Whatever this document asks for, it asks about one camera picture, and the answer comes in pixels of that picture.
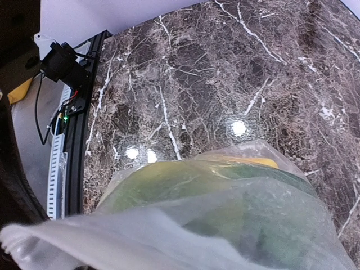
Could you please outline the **green yellow pepper toy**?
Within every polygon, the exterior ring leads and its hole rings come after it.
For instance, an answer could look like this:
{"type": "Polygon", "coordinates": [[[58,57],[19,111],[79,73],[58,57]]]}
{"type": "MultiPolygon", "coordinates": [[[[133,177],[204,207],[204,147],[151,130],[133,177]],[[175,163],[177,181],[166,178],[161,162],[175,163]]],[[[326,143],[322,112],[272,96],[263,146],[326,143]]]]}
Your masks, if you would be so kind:
{"type": "Polygon", "coordinates": [[[221,174],[226,166],[193,160],[153,163],[120,181],[102,206],[120,212],[155,204],[182,227],[237,245],[246,204],[238,190],[240,179],[221,174]]]}

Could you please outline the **clear polka dot zip bag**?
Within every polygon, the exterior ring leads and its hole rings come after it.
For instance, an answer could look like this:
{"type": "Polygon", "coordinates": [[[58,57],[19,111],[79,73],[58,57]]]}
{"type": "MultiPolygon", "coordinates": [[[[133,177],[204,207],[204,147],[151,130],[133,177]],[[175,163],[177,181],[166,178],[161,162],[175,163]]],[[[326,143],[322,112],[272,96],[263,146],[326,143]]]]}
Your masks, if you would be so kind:
{"type": "Polygon", "coordinates": [[[9,224],[21,269],[355,269],[327,206],[265,141],[115,175],[88,215],[9,224]]]}

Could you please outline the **bok choy toy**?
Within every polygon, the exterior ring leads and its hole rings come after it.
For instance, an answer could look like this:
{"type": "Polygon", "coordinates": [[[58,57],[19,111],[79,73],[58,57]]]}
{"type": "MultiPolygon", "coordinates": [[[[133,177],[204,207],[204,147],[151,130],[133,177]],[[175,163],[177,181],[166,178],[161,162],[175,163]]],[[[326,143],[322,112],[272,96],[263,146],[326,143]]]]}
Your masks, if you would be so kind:
{"type": "Polygon", "coordinates": [[[221,174],[229,179],[245,179],[255,177],[269,177],[285,184],[291,185],[315,198],[318,198],[313,186],[306,180],[286,172],[265,165],[237,164],[225,166],[220,170],[221,174]]]}

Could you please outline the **black front rail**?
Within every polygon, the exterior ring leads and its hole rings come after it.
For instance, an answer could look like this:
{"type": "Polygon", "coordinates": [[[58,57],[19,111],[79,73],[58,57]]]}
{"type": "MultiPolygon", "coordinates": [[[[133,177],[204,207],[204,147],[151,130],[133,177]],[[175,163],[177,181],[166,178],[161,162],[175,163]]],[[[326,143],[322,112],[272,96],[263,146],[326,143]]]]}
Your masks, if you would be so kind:
{"type": "Polygon", "coordinates": [[[80,65],[87,71],[87,80],[66,110],[64,153],[67,154],[67,161],[63,206],[66,217],[83,212],[84,159],[89,107],[97,68],[100,63],[102,45],[104,40],[109,37],[111,37],[111,33],[105,30],[88,40],[89,48],[83,53],[86,58],[80,60],[80,65]]]}

